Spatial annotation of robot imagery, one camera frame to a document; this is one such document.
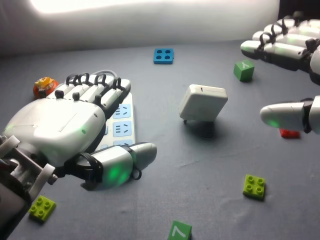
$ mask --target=red block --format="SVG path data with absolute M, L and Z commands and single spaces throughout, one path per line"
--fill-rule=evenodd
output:
M 300 138 L 300 132 L 298 131 L 291 131 L 279 128 L 281 137 L 284 139 L 299 139 Z

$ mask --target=white wall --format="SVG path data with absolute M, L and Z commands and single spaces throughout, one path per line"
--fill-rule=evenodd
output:
M 279 0 L 105 1 L 64 13 L 40 13 L 30 0 L 0 1 L 0 56 L 251 39 L 279 11 Z

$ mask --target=blue block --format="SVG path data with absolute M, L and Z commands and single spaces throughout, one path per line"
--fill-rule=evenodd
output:
M 128 139 L 128 140 L 119 140 L 119 141 L 114 141 L 113 145 L 126 145 L 126 146 L 130 146 L 132 145 L 132 140 Z
M 172 64 L 174 61 L 173 48 L 156 48 L 154 50 L 154 64 Z
M 132 135 L 131 121 L 116 121 L 113 123 L 113 136 L 125 137 Z
M 130 104 L 119 104 L 117 110 L 113 114 L 114 119 L 124 119 L 131 117 L 131 106 Z

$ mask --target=white power adapter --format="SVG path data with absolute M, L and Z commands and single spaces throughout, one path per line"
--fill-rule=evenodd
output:
M 214 122 L 227 101 L 224 88 L 191 84 L 179 106 L 179 115 L 184 122 Z

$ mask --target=yellow-green building block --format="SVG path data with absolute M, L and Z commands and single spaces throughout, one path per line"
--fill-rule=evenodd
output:
M 40 195 L 29 209 L 29 214 L 33 219 L 45 222 L 55 208 L 56 203 L 54 201 Z
M 241 82 L 249 82 L 254 74 L 255 66 L 249 60 L 237 61 L 233 73 Z
M 243 194 L 247 197 L 262 200 L 265 196 L 266 181 L 262 177 L 245 175 Z
M 173 221 L 168 240 L 190 240 L 192 226 L 180 221 Z

